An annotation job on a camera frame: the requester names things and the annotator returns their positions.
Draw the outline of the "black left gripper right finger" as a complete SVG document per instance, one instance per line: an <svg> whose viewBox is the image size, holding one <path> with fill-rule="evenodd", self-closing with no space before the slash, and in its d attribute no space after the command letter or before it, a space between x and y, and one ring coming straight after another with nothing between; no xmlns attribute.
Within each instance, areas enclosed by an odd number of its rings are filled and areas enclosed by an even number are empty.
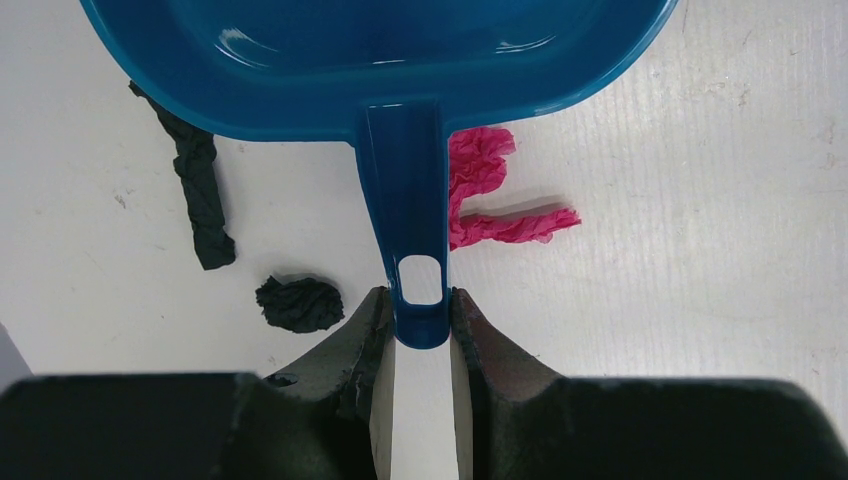
<svg viewBox="0 0 848 480"><path fill-rule="evenodd" d="M798 386L751 378L567 377L451 295L463 479L843 479L847 451Z"/></svg>

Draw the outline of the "blue dustpan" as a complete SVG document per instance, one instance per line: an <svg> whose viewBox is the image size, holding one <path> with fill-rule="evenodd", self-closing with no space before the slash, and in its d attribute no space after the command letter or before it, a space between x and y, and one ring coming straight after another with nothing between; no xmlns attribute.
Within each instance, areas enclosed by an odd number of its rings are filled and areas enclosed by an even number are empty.
<svg viewBox="0 0 848 480"><path fill-rule="evenodd" d="M671 1L86 1L117 64L169 112L250 142L356 153L396 321L431 349L437 300L403 296L399 263L448 265L447 142L575 105L648 48Z"/></svg>

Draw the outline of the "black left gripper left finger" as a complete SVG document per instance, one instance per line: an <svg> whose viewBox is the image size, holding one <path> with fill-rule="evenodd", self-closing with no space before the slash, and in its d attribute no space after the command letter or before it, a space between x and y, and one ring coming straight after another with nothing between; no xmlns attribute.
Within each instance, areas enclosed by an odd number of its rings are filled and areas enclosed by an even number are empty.
<svg viewBox="0 0 848 480"><path fill-rule="evenodd" d="M284 368L36 376L1 396L5 479L386 479L391 297Z"/></svg>

